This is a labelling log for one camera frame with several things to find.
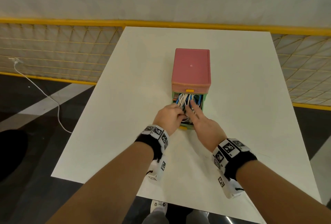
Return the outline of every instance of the gray pants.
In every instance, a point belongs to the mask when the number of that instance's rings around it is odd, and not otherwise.
[[[169,221],[162,211],[153,211],[142,224],[169,224]],[[193,210],[186,217],[186,224],[209,224],[209,220],[205,212]]]

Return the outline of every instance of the finger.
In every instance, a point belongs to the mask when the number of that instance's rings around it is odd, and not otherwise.
[[[166,107],[168,107],[168,108],[179,108],[178,104],[176,104],[176,103],[172,103],[170,105],[167,105]]]
[[[185,113],[183,112],[183,110],[180,109],[179,107],[175,108],[174,110],[175,110],[175,112],[177,113],[177,115],[184,115],[184,114],[185,114]]]
[[[177,117],[177,120],[176,120],[177,125],[179,126],[180,123],[181,123],[185,118],[186,118],[185,115],[179,115],[179,116]]]
[[[189,116],[192,123],[195,124],[199,120],[198,117],[194,114],[194,112],[188,105],[185,106],[185,109],[186,109],[186,114]]]
[[[205,115],[202,112],[201,108],[193,100],[191,100],[190,102],[191,102],[191,106],[194,109],[195,113],[197,114],[198,118],[205,117]]]

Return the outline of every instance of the forearm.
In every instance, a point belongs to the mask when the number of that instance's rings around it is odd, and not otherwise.
[[[153,149],[135,142],[89,179],[47,222],[122,223],[153,159]]]
[[[268,224],[331,221],[329,209],[257,160],[239,168],[236,178]]]

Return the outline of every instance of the person's left hand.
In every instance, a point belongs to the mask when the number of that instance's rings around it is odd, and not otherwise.
[[[158,111],[153,121],[153,125],[162,127],[170,136],[180,126],[180,123],[184,118],[186,118],[184,112],[176,103],[172,103]]]

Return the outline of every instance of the white table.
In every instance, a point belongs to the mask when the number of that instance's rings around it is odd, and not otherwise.
[[[176,48],[210,50],[205,115],[320,201],[268,32],[126,27],[52,176],[85,183],[135,140],[171,101]],[[177,130],[166,154],[162,181],[156,186],[145,178],[138,196],[263,222],[245,194],[225,197],[194,131]]]

